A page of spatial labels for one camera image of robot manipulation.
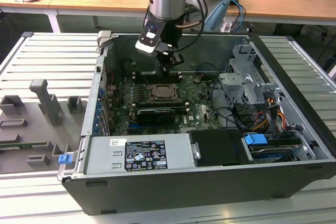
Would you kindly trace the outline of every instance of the blue tab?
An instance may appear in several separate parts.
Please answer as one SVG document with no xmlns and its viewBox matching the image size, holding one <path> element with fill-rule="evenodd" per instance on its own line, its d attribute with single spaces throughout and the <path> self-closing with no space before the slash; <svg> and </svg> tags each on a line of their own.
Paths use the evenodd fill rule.
<svg viewBox="0 0 336 224">
<path fill-rule="evenodd" d="M 72 164 L 72 154 L 62 154 L 59 155 L 58 164 L 60 165 L 71 165 Z"/>
<path fill-rule="evenodd" d="M 250 144 L 268 144 L 267 139 L 263 134 L 248 134 L 245 136 L 245 141 Z"/>
</svg>

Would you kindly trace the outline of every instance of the metal frame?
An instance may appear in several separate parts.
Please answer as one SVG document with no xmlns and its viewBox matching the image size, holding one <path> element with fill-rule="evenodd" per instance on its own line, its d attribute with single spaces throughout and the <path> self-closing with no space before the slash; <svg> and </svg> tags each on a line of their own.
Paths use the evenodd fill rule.
<svg viewBox="0 0 336 224">
<path fill-rule="evenodd" d="M 301 119 L 305 120 L 306 126 L 311 126 L 310 132 L 327 155 L 326 158 L 287 163 L 87 175 L 83 173 L 85 172 L 83 168 L 85 168 L 87 162 L 90 162 L 89 147 L 90 142 L 92 142 L 92 139 L 88 139 L 87 137 L 87 146 L 82 150 L 83 157 L 86 157 L 86 160 L 82 161 L 80 166 L 78 165 L 80 170 L 72 175 L 68 174 L 62 180 L 63 186 L 74 197 L 77 203 L 80 204 L 86 214 L 122 214 L 133 211 L 167 209 L 169 207 L 197 207 L 207 204 L 224 204 L 256 199 L 286 198 L 310 182 L 330 178 L 334 174 L 336 166 L 334 156 L 336 156 L 336 153 L 333 143 L 336 143 L 336 140 L 334 140 L 335 137 L 317 116 L 311 105 L 290 80 L 260 38 L 249 36 L 248 42 L 253 46 L 266 66 L 269 67 L 269 65 L 272 65 L 272 69 L 276 69 L 276 71 L 272 71 L 274 78 L 281 80 L 281 88 L 286 90 L 285 94 L 290 98 L 294 109 L 299 111 L 298 115 Z M 86 119 L 91 126 L 91 120 L 89 118 Z M 98 138 L 102 139 L 102 141 L 106 140 L 103 138 L 109 139 L 108 136 Z M 279 182 L 289 179 L 295 182 L 291 184 Z M 198 183 L 212 188 L 212 190 L 199 189 Z M 255 194 L 247 193 L 250 190 L 244 183 L 255 185 Z M 141 185 L 141 191 L 138 191 L 137 187 L 134 188 L 130 185 Z M 147 200 L 144 204 L 145 194 L 151 191 L 152 185 L 161 185 L 165 188 L 164 190 L 160 190 L 159 193 L 159 198 L 165 200 L 160 200 L 156 203 Z M 239 194 L 229 189 L 233 185 L 239 188 Z M 118 201 L 107 199 L 106 195 L 113 195 Z M 124 198 L 125 195 L 135 195 L 136 197 L 132 198 L 132 202 L 128 202 L 128 199 Z"/>
</svg>

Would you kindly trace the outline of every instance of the yellow wire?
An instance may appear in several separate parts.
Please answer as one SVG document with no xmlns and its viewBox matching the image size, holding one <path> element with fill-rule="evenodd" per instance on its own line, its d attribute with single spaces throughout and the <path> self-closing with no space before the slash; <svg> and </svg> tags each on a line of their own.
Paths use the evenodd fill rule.
<svg viewBox="0 0 336 224">
<path fill-rule="evenodd" d="M 255 130 L 261 128 L 262 126 L 266 125 L 267 123 L 268 123 L 268 120 L 265 119 L 265 120 L 263 120 L 263 122 L 261 122 L 261 123 L 258 124 L 256 127 L 254 127 L 252 130 L 255 131 Z"/>
</svg>

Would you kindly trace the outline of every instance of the warning label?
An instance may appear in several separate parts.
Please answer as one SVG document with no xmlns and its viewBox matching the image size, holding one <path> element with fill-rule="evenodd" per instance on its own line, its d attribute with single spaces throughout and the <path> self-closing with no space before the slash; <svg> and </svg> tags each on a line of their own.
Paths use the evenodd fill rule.
<svg viewBox="0 0 336 224">
<path fill-rule="evenodd" d="M 125 170 L 167 169 L 164 141 L 126 142 Z"/>
</svg>

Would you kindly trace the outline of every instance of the aluminum workbench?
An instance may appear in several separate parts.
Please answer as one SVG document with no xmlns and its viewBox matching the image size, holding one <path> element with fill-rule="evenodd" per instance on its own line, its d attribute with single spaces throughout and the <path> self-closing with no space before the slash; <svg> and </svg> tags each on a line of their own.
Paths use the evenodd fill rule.
<svg viewBox="0 0 336 224">
<path fill-rule="evenodd" d="M 96 64 L 97 34 L 34 33 L 22 37 L 0 65 L 0 99 L 17 94 L 37 102 L 31 80 L 47 79 L 58 101 L 87 100 Z M 336 134 L 336 85 L 294 41 L 261 39 L 313 108 Z M 288 199 L 87 216 L 56 178 L 57 171 L 0 175 L 2 223 L 335 223 L 336 177 L 320 180 Z"/>
</svg>

